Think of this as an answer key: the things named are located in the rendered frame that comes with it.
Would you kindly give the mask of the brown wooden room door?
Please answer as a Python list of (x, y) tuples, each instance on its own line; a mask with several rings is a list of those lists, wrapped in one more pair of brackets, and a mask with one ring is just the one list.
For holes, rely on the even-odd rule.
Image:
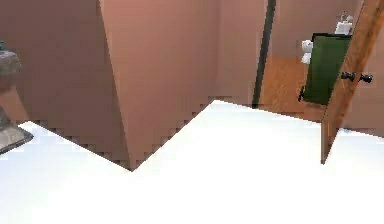
[(349, 79), (341, 79), (340, 75), (342, 72), (363, 74), (383, 22), (384, 0), (364, 0), (353, 29), (352, 40), (321, 120), (320, 161), (322, 165), (327, 161), (351, 98), (359, 84), (358, 79), (351, 82)]

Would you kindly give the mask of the white toilet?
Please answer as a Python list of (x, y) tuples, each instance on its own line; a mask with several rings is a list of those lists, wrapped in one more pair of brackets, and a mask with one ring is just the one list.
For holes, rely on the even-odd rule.
[(311, 40), (304, 40), (302, 42), (302, 51), (303, 56), (301, 62), (304, 64), (309, 64), (311, 59), (311, 54), (313, 50), (313, 42)]

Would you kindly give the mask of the white sink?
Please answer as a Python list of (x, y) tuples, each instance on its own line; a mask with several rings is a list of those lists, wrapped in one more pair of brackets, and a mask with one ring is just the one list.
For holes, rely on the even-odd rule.
[(352, 32), (353, 24), (349, 22), (338, 22), (335, 33), (338, 35), (349, 35)]

